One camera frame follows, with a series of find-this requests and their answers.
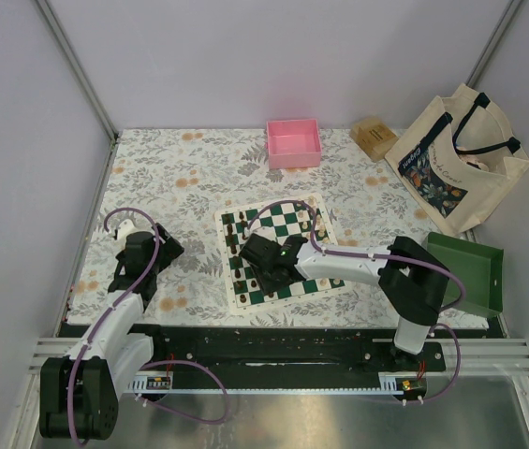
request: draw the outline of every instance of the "green tray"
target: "green tray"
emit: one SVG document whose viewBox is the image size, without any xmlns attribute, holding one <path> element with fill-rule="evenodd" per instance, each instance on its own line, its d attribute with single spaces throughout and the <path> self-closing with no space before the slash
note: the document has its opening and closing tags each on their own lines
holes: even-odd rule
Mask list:
<svg viewBox="0 0 529 449">
<path fill-rule="evenodd" d="M 426 249 L 465 285 L 466 299 L 457 309 L 483 318 L 493 318 L 503 311 L 503 250 L 435 232 L 426 239 Z M 443 303 L 454 301 L 459 294 L 458 286 L 450 281 Z"/>
</svg>

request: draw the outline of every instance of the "floral print on bag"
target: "floral print on bag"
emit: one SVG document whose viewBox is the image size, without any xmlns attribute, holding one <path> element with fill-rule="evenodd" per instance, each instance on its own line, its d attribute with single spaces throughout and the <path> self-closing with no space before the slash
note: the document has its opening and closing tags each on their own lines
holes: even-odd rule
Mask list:
<svg viewBox="0 0 529 449">
<path fill-rule="evenodd" d="M 449 217 L 468 191 L 447 184 L 434 173 L 428 149 L 420 151 L 420 147 L 417 147 L 404 158 L 406 159 L 408 167 L 404 172 L 404 177 L 427 203 L 441 212 L 445 218 Z"/>
</svg>

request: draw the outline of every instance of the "pink box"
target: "pink box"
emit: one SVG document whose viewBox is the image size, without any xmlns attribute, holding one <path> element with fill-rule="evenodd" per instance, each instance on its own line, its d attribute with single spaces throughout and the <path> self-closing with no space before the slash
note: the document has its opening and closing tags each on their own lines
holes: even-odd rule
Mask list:
<svg viewBox="0 0 529 449">
<path fill-rule="evenodd" d="M 318 167 L 320 136 L 315 119 L 267 122 L 269 169 Z"/>
</svg>

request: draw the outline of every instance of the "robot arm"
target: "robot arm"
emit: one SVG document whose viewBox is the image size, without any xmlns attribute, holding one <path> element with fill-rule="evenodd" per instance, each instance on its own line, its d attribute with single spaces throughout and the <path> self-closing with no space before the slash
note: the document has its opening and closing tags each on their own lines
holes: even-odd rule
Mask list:
<svg viewBox="0 0 529 449">
<path fill-rule="evenodd" d="M 245 242 L 240 256 L 252 266 L 265 295 L 294 282 L 318 278 L 380 286 L 400 315 L 395 347 L 418 354 L 430 327 L 437 322 L 448 278 L 417 265 L 374 259 L 373 254 L 405 256 L 447 268 L 407 237 L 398 237 L 386 247 L 349 249 L 350 253 L 367 254 L 368 258 L 330 254 L 344 249 L 325 245 L 322 253 L 301 236 L 290 236 L 281 246 L 267 235 L 265 228 L 260 228 Z"/>
<path fill-rule="evenodd" d="M 143 315 L 156 289 L 160 271 L 184 252 L 179 242 L 156 224 L 160 247 L 155 263 L 147 275 L 127 297 L 118 298 L 148 267 L 154 254 L 154 233 L 138 231 L 124 221 L 114 237 L 125 242 L 125 249 L 116 256 L 118 266 L 100 318 L 85 332 L 80 341 L 62 357 L 46 360 L 40 372 L 39 430 L 44 438 L 70 438 L 68 428 L 67 385 L 73 364 L 81 349 L 82 355 L 75 378 L 73 416 L 78 436 L 82 439 L 106 440 L 118 416 L 118 402 L 140 368 L 154 356 L 154 340 L 144 333 L 130 333 Z M 105 312 L 115 301 L 109 312 Z"/>
</svg>

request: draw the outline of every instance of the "red wire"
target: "red wire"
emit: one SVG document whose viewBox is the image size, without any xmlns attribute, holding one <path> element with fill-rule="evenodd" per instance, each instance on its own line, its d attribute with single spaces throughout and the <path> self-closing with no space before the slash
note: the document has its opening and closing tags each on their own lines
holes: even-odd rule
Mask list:
<svg viewBox="0 0 529 449">
<path fill-rule="evenodd" d="M 424 373 L 426 373 L 426 361 L 422 360 L 419 363 L 418 376 L 416 376 L 416 380 L 419 381 L 420 379 L 422 379 L 422 376 L 424 375 Z"/>
<path fill-rule="evenodd" d="M 170 358 L 167 360 L 174 360 L 174 353 L 170 353 Z M 169 377 L 169 371 L 172 371 L 172 365 L 167 365 L 167 377 Z"/>
</svg>

